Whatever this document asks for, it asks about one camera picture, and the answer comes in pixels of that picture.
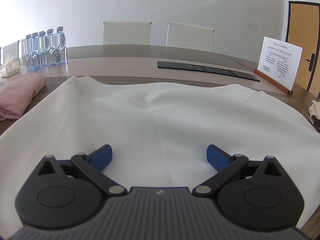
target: pink garment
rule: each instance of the pink garment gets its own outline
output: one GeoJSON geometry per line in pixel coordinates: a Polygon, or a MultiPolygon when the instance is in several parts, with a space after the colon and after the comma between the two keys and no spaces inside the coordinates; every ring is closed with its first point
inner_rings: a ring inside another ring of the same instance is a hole
{"type": "Polygon", "coordinates": [[[46,82],[38,73],[13,76],[5,82],[0,87],[0,121],[19,119],[46,82]]]}

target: door frame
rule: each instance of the door frame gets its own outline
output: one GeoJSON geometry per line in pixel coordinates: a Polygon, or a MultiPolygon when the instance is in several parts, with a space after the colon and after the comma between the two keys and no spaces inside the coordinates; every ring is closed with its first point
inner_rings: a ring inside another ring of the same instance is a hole
{"type": "Polygon", "coordinates": [[[308,87],[307,87],[307,90],[309,91],[309,89],[310,89],[310,87],[311,87],[312,80],[313,80],[313,76],[314,76],[315,71],[316,71],[316,66],[317,66],[318,56],[319,56],[319,48],[320,48],[320,3],[304,2],[304,1],[289,1],[288,25],[287,25],[287,34],[286,34],[286,37],[285,37],[285,42],[288,42],[289,26],[290,26],[290,8],[291,8],[291,4],[292,4],[292,3],[293,3],[293,4],[313,5],[313,6],[318,6],[318,7],[319,7],[318,43],[317,43],[317,50],[316,50],[315,61],[313,62],[313,67],[312,67],[312,71],[311,71],[311,76],[310,76],[309,83],[308,83],[308,87]]]}

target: sign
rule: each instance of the sign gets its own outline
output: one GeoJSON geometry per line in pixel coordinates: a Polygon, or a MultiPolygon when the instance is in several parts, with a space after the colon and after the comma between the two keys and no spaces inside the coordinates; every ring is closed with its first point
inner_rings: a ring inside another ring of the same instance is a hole
{"type": "Polygon", "coordinates": [[[258,70],[291,90],[301,53],[296,45],[264,37],[258,70]]]}

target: wooden door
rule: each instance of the wooden door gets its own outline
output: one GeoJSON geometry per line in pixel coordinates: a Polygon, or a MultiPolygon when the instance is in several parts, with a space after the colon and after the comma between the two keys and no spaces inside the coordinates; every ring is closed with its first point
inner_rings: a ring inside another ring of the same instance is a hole
{"type": "Polygon", "coordinates": [[[286,39],[288,43],[302,47],[301,60],[295,82],[309,90],[316,97],[320,91],[320,67],[316,68],[320,40],[319,9],[320,4],[316,3],[289,2],[286,39]]]}

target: wooden sign stand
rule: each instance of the wooden sign stand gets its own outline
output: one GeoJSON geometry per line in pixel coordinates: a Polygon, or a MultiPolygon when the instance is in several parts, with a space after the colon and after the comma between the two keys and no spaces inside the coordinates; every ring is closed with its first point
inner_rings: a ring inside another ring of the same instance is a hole
{"type": "Polygon", "coordinates": [[[276,86],[277,88],[279,88],[281,91],[283,91],[284,93],[286,93],[287,95],[291,96],[293,94],[293,91],[288,90],[287,88],[285,88],[283,85],[281,85],[279,82],[275,81],[274,79],[270,78],[269,76],[267,76],[265,73],[261,72],[258,69],[255,69],[253,71],[254,73],[256,73],[257,75],[261,76],[262,78],[264,78],[265,80],[269,81],[271,84],[273,84],[274,86],[276,86]]]}

